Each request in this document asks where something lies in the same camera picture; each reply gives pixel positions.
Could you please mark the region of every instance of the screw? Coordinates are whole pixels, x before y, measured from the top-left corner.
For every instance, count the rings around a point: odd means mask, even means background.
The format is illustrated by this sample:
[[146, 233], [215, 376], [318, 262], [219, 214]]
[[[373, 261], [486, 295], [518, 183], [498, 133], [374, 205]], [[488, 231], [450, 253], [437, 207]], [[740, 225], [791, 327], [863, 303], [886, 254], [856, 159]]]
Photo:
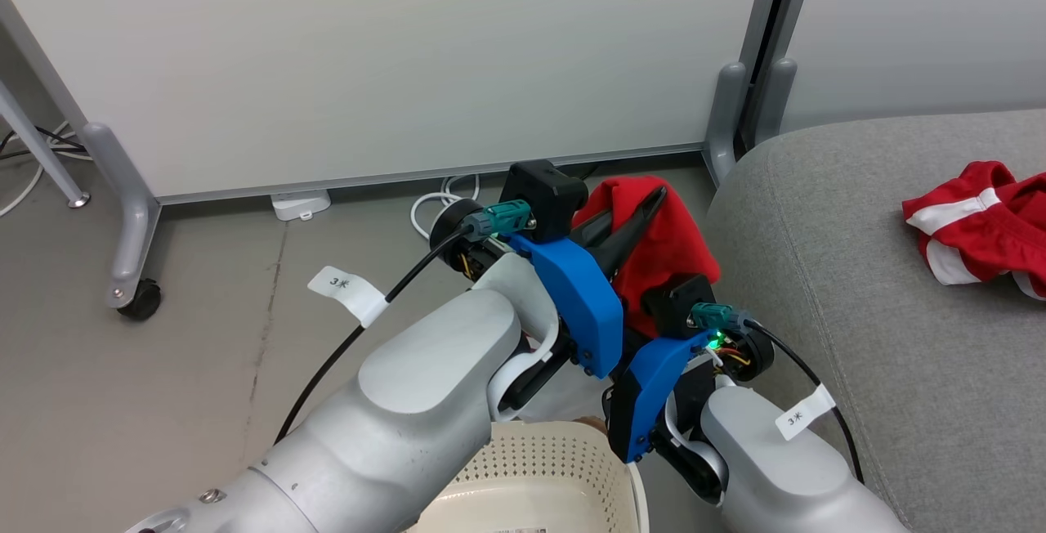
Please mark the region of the screw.
[[200, 494], [200, 502], [209, 505], [212, 503], [220, 503], [225, 499], [225, 492], [222, 492], [218, 488], [211, 488], [208, 491]]

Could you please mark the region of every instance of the white partition panel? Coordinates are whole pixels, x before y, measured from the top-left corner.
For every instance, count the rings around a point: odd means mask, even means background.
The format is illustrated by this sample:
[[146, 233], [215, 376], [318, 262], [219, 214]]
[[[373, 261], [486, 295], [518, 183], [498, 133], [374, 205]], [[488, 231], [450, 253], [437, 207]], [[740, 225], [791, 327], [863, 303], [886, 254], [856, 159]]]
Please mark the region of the white partition panel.
[[1046, 0], [802, 0], [781, 132], [1046, 106]]
[[13, 0], [160, 198], [692, 146], [752, 1]]

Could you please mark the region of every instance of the gray sofa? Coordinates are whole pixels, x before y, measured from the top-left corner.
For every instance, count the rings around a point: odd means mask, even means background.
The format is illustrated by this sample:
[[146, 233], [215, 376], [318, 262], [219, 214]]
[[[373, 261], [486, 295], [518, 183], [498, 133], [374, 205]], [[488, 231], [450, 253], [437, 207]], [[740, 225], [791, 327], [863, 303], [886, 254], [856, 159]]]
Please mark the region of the gray sofa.
[[[829, 124], [767, 141], [703, 232], [721, 302], [752, 310], [821, 376], [868, 487], [912, 531], [1046, 531], [1046, 303], [1008, 279], [941, 286], [901, 201], [974, 160], [1046, 170], [1046, 111]], [[755, 388], [812, 391], [778, 354]], [[829, 417], [815, 428], [845, 450]]]

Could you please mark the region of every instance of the red and white garment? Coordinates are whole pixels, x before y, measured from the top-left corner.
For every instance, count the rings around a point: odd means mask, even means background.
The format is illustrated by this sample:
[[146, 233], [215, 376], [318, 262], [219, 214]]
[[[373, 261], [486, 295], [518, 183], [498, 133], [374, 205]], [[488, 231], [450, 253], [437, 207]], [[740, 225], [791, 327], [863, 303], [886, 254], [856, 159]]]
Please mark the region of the red and white garment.
[[1046, 172], [1017, 182], [998, 161], [974, 161], [902, 208], [938, 282], [1011, 273], [1025, 295], [1046, 301]]

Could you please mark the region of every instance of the blue gripper bracket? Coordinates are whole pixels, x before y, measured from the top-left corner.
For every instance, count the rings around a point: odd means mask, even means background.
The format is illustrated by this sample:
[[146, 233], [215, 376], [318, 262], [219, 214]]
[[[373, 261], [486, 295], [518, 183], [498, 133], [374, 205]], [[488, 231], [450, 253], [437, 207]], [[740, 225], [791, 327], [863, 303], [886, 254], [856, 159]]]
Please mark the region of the blue gripper bracket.
[[624, 310], [607, 277], [588, 251], [570, 238], [533, 242], [519, 234], [508, 246], [530, 257], [570, 339], [577, 344], [577, 362], [595, 377], [606, 377], [621, 358]]
[[654, 340], [636, 351], [629, 369], [614, 384], [610, 399], [610, 448], [622, 462], [642, 458], [650, 446], [650, 434], [657, 425], [668, 395], [683, 375], [690, 358], [701, 354], [710, 331], [689, 340]]

